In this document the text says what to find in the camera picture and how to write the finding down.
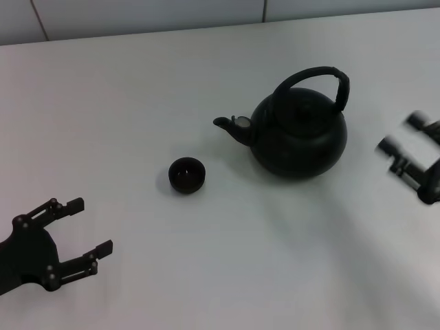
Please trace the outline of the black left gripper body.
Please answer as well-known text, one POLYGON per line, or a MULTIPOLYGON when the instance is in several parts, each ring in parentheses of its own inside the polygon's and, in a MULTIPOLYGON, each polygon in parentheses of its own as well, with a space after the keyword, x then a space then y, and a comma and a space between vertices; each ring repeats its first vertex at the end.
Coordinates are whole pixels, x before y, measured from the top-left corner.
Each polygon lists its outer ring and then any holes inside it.
POLYGON ((59 218, 20 214, 13 219, 11 235, 0 243, 0 296, 28 283, 49 292, 65 284, 56 244, 45 230, 59 218))

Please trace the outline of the dark brown teacup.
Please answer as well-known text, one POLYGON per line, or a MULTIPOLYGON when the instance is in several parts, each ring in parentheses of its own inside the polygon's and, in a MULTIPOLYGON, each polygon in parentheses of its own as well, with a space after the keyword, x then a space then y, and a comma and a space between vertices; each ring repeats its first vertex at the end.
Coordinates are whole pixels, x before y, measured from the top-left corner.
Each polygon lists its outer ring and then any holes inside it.
POLYGON ((198 191, 203 186, 205 178, 205 166, 193 157, 176 159, 168 169, 168 179, 171 187, 185 195, 198 191))

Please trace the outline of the black round teapot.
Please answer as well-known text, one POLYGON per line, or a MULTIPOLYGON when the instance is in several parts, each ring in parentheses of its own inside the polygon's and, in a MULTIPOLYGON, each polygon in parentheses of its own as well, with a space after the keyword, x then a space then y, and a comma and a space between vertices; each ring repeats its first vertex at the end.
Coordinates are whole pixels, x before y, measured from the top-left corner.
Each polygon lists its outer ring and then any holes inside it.
POLYGON ((215 126, 250 148, 269 172, 288 178, 321 175, 341 158, 347 145, 343 111, 350 93, 349 77, 335 67, 304 69, 286 78, 251 117, 215 118, 215 126), (298 83, 317 76, 338 79, 335 100, 298 83))

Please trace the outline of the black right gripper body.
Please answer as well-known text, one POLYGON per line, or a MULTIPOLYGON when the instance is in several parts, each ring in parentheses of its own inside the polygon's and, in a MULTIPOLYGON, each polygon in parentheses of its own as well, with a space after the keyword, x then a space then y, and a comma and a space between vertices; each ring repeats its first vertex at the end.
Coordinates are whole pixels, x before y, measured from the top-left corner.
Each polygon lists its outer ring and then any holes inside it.
MULTIPOLYGON (((429 124, 423 129, 423 132, 440 147, 440 121, 429 124)), ((427 205, 440 202, 440 157, 423 173, 417 196, 427 205)))

